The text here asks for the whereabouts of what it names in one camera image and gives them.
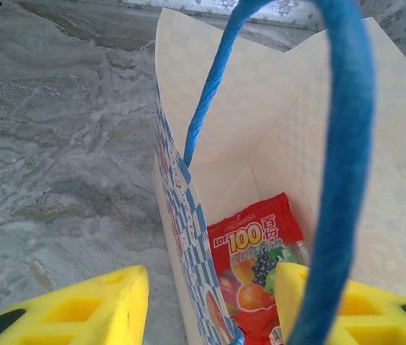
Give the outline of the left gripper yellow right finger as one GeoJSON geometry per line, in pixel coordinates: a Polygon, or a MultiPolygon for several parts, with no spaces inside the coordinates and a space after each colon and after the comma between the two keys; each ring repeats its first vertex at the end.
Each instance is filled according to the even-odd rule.
{"type": "MultiPolygon", "coordinates": [[[[296,319],[308,268],[281,262],[275,269],[275,300],[285,344],[296,319]]],[[[406,344],[406,297],[351,280],[327,344],[406,344]]]]}

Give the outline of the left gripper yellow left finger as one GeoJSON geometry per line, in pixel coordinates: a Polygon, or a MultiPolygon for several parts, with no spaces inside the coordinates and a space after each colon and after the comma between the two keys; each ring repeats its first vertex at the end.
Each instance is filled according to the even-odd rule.
{"type": "Polygon", "coordinates": [[[0,344],[141,344],[149,276],[133,265],[0,312],[0,344]]]}

